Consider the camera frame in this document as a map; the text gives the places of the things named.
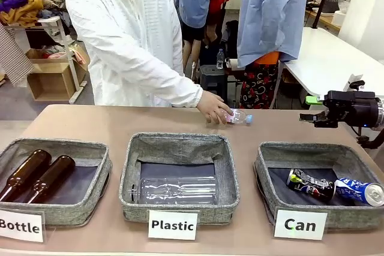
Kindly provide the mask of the person's left hand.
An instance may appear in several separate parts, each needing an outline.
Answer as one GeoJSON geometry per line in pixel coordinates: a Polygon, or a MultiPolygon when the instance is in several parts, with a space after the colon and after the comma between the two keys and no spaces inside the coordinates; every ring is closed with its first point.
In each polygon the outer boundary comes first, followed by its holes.
{"type": "Polygon", "coordinates": [[[208,91],[203,91],[197,109],[204,115],[208,123],[226,124],[226,117],[233,116],[232,110],[224,103],[224,100],[208,91]]]}

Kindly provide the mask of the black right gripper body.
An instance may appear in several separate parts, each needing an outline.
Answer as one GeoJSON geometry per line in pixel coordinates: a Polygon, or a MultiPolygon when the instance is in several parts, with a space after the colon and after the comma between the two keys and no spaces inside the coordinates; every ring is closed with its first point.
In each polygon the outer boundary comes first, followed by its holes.
{"type": "Polygon", "coordinates": [[[379,126],[379,99],[374,92],[329,91],[323,105],[327,126],[344,122],[349,126],[379,126]]]}

